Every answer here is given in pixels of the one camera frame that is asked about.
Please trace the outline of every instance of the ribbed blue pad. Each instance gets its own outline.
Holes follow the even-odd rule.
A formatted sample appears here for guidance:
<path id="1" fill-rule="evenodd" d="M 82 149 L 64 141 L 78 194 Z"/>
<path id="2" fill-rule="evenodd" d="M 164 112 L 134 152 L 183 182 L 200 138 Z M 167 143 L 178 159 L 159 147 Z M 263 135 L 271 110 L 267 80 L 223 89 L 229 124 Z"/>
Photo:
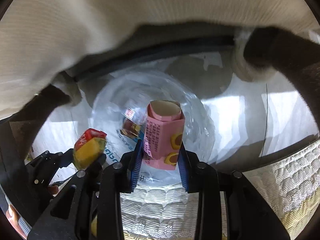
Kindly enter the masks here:
<path id="1" fill-rule="evenodd" d="M 141 168 L 142 157 L 143 157 L 142 146 L 143 146 L 143 141 L 139 140 L 137 145 L 136 145 L 136 148 L 135 148 L 135 150 L 137 150 L 138 153 L 135 154 L 136 155 L 136 159 L 135 159 L 134 169 L 131 172 L 131 190 L 132 191 L 137 186 L 137 182 L 138 182 L 138 179 L 139 179 L 140 168 Z"/>
<path id="2" fill-rule="evenodd" d="M 182 186 L 184 187 L 186 192 L 188 192 L 189 191 L 189 174 L 185 166 L 184 157 L 182 156 L 181 153 L 178 156 L 178 167 L 179 167 Z"/>

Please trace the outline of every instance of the plastic bag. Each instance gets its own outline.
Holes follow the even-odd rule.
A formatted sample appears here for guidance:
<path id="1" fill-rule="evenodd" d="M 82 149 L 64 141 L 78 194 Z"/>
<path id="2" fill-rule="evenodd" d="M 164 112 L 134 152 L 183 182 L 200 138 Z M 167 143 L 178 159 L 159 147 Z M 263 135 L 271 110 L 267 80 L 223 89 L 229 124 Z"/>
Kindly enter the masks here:
<path id="1" fill-rule="evenodd" d="M 113 76 L 115 78 L 97 95 L 92 111 L 92 127 L 108 134 L 105 153 L 109 164 L 134 150 L 136 144 L 120 132 L 125 111 L 130 108 L 145 113 L 148 103 L 153 100 L 180 103 L 186 118 L 182 137 L 186 150 L 195 152 L 200 161 L 209 160 L 214 143 L 214 126 L 195 94 L 173 77 L 159 71 L 119 71 Z M 179 182 L 178 167 L 174 171 L 164 171 L 142 163 L 138 183 L 165 186 Z"/>

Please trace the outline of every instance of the hand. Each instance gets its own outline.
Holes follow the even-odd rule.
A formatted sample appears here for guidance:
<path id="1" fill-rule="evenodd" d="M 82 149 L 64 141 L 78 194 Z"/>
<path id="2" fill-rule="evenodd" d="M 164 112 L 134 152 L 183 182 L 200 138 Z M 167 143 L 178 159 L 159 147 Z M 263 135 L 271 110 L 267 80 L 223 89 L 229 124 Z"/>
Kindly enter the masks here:
<path id="1" fill-rule="evenodd" d="M 54 195 L 59 192 L 59 187 L 58 186 L 49 186 L 48 191 Z M 23 237 L 24 239 L 27 239 L 26 234 L 22 231 L 21 227 L 18 224 L 19 220 L 19 215 L 15 208 L 12 205 L 9 205 L 9 208 L 7 212 L 5 213 L 5 216 L 7 217 L 9 223 L 12 225 L 12 227 Z"/>

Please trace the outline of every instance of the red wrapper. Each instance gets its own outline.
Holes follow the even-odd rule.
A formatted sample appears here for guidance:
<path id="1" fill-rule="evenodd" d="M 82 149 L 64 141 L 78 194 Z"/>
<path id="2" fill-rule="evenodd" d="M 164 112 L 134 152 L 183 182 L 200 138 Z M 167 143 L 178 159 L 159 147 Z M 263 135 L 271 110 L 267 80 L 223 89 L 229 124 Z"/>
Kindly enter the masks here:
<path id="1" fill-rule="evenodd" d="M 82 145 L 84 145 L 86 142 L 90 141 L 92 138 L 105 139 L 106 136 L 107 136 L 107 134 L 104 133 L 103 131 L 98 131 L 93 128 L 89 128 L 81 135 L 79 140 L 77 140 L 77 142 L 75 143 L 74 150 L 77 151 L 78 149 L 81 148 Z"/>

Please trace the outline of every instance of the yellow wrapper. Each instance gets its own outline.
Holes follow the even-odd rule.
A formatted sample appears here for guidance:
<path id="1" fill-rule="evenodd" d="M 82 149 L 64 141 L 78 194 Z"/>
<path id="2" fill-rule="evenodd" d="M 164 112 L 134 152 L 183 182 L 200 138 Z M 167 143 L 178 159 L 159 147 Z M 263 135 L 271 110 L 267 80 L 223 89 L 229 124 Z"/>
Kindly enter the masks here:
<path id="1" fill-rule="evenodd" d="M 86 169 L 103 153 L 105 146 L 105 139 L 92 138 L 82 145 L 80 149 L 73 152 L 73 164 L 78 170 Z"/>

